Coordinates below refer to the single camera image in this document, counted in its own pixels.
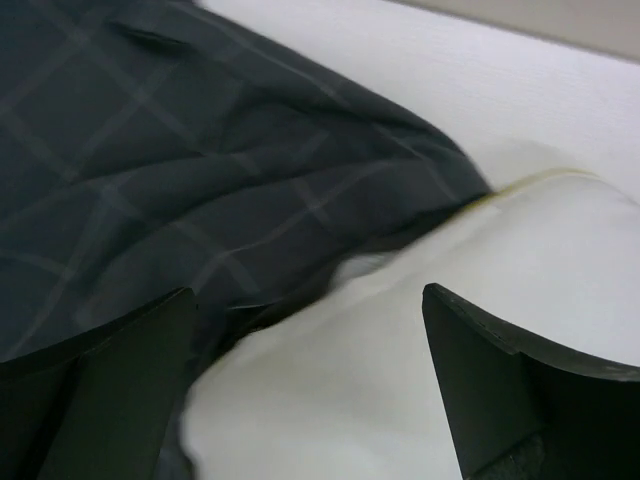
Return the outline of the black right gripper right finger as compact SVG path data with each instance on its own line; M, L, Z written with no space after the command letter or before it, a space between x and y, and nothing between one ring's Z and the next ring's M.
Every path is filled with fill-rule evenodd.
M435 283L422 314L463 478L638 478L637 367L548 340Z

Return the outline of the white pillow with yellow piping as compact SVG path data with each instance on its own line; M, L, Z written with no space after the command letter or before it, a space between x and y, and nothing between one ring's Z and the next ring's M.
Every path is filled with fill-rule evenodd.
M208 1L430 118L495 193L195 384L200 479L457 479L421 297L639 361L639 66L387 1Z

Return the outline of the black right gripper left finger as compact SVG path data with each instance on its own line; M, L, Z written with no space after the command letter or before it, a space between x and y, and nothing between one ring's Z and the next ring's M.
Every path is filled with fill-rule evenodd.
M1 365L4 479L150 479L198 317L189 289Z

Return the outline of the dark grey checked pillowcase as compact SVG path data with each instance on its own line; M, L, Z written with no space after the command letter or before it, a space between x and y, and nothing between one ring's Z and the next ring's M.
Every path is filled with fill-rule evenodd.
M191 1L1 5L1 365L191 290L150 479L194 477L188 389L243 336L489 191L429 122Z

